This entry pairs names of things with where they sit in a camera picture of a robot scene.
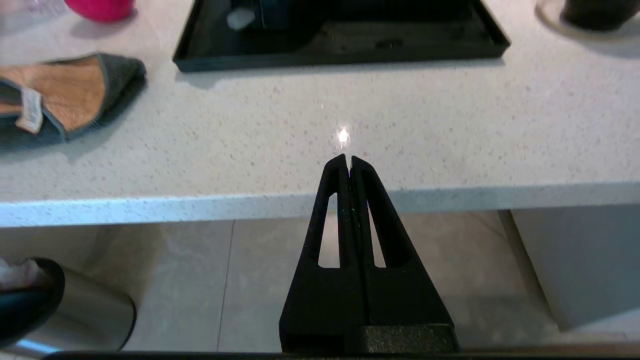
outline tile floor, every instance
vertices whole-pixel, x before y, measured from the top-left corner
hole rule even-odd
[[[401,218],[464,349],[627,340],[560,333],[496,212]],[[328,217],[325,267],[337,266],[336,226]],[[138,323],[125,350],[279,352],[306,231],[306,218],[0,229],[0,255],[47,256],[129,293]]]

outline white countertop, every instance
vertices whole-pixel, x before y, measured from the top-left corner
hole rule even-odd
[[[342,152],[399,211],[640,202],[640,36],[578,42],[531,0],[486,3],[502,60],[181,74],[186,0],[5,29],[0,65],[100,50],[143,60],[149,85],[100,131],[0,154],[0,225],[307,217]]]

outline countertop edge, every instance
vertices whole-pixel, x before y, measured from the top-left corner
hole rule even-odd
[[[397,211],[449,212],[640,203],[640,183],[443,188],[389,192]],[[42,200],[0,204],[0,227],[309,217],[315,194]]]

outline cup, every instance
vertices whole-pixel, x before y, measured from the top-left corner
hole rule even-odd
[[[586,30],[611,31],[640,11],[640,0],[566,0],[561,18]]]
[[[65,0],[78,15],[97,22],[116,22],[128,18],[134,0]]]

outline pink object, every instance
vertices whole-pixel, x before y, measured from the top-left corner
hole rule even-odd
[[[65,0],[65,2],[78,15],[97,22],[125,19],[131,15],[134,4],[134,0]]]

